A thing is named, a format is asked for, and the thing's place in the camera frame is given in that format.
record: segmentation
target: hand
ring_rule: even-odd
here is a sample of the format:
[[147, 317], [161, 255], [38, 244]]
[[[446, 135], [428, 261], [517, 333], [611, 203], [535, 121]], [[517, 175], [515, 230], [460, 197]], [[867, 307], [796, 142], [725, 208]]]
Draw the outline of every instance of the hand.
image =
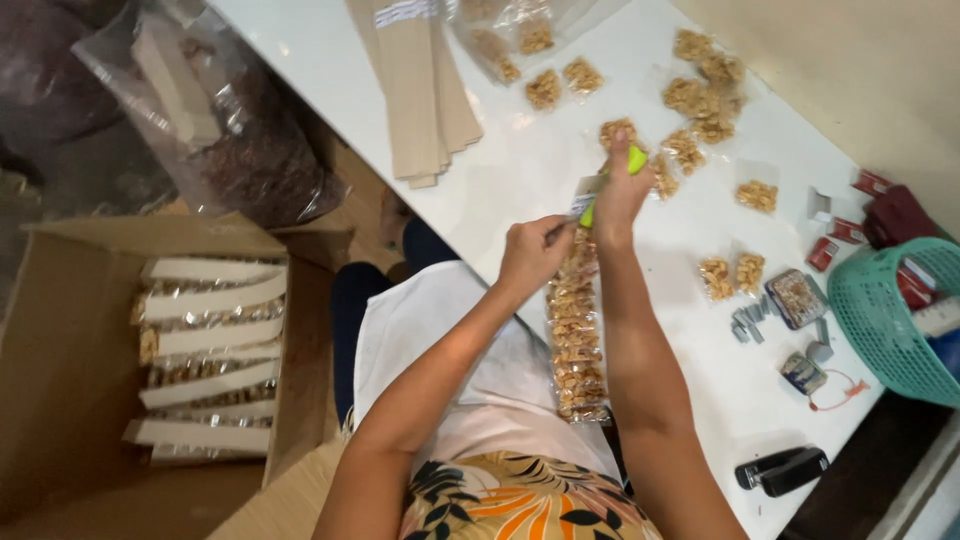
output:
[[566, 215], [514, 224], [507, 231], [507, 250], [494, 287], [507, 291], [519, 303], [525, 302], [560, 268], [570, 253], [576, 228], [576, 222]]
[[624, 130], [616, 132], [610, 158], [610, 183], [597, 195], [593, 204], [593, 238], [598, 246], [633, 244], [634, 220], [657, 183], [653, 168], [644, 165], [636, 175], [627, 170], [630, 143]]

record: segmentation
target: white table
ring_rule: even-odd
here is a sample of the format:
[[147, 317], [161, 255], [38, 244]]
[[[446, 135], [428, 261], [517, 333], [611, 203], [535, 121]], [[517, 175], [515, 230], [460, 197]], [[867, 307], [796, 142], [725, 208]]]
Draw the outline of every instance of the white table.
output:
[[[487, 282], [496, 279], [511, 224], [567, 210], [578, 180], [603, 160], [596, 132], [604, 121], [630, 115], [644, 135], [661, 140], [681, 118], [660, 102], [657, 69], [669, 66], [674, 32], [692, 23], [666, 0], [634, 1], [592, 32], [569, 44], [543, 67], [562, 68], [585, 55], [608, 84], [585, 105], [567, 99], [549, 114], [533, 113], [522, 86], [490, 83], [451, 39], [484, 138], [453, 157], [436, 187], [410, 190], [393, 180], [384, 100], [338, 0], [211, 0], [233, 27], [352, 146], [410, 206]], [[811, 185], [834, 197], [835, 213], [862, 218], [864, 199], [848, 184], [854, 163], [762, 83], [737, 124], [725, 152], [692, 176], [669, 202], [649, 202], [636, 220], [636, 253], [654, 307], [680, 361], [693, 400], [697, 431], [710, 468], [751, 538], [775, 538], [812, 484], [779, 499], [737, 486], [733, 468], [756, 454], [804, 443], [833, 459], [873, 406], [880, 384], [853, 352], [832, 314], [836, 356], [830, 368], [872, 389], [830, 412], [812, 412], [806, 397], [777, 368], [814, 337], [811, 328], [789, 331], [780, 321], [759, 326], [762, 345], [740, 345], [730, 331], [736, 299], [712, 306], [697, 273], [699, 259], [727, 255], [732, 239], [767, 257], [767, 278], [790, 267], [805, 269], [813, 240], [823, 233], [808, 222]], [[733, 201], [738, 159], [780, 169], [776, 218]], [[842, 244], [839, 258], [853, 251]], [[826, 278], [818, 281], [826, 290]], [[542, 298], [527, 303], [521, 318], [542, 331]], [[830, 379], [817, 392], [821, 405], [843, 397], [846, 381]]]

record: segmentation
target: open cardboard box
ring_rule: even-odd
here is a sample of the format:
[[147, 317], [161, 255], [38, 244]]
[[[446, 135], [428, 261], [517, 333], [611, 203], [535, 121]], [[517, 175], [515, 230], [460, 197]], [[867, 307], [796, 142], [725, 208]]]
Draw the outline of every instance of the open cardboard box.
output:
[[[130, 324], [151, 257], [287, 258], [278, 409], [266, 464], [150, 467], [121, 441], [142, 415]], [[35, 226], [0, 341], [0, 537], [204, 538], [320, 444], [333, 275], [240, 215], [95, 218]]]

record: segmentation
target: teal basket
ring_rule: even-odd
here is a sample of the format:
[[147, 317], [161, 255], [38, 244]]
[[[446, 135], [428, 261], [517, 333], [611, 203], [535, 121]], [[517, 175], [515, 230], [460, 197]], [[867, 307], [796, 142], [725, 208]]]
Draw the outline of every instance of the teal basket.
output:
[[960, 247], [939, 238], [917, 238], [879, 253], [862, 250], [837, 266], [828, 284], [830, 307], [853, 348], [886, 387], [908, 398], [960, 408], [960, 384], [914, 326], [897, 288], [904, 257], [929, 272], [939, 290], [960, 295]]

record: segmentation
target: woman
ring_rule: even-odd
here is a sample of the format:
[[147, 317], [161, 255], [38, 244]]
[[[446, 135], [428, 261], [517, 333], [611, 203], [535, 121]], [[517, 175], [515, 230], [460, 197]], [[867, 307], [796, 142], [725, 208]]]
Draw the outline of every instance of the woman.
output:
[[390, 288], [350, 265], [334, 283], [337, 409], [343, 421], [353, 405], [356, 430], [314, 539], [747, 538], [707, 466], [636, 260], [633, 224], [655, 178], [630, 176], [627, 153], [618, 133], [593, 237], [604, 288], [618, 291], [603, 296], [608, 386], [642, 510], [600, 428], [556, 416], [549, 353], [513, 317], [560, 266], [574, 226], [556, 215], [513, 225], [488, 289], [397, 213], [387, 230], [393, 221], [418, 274]]

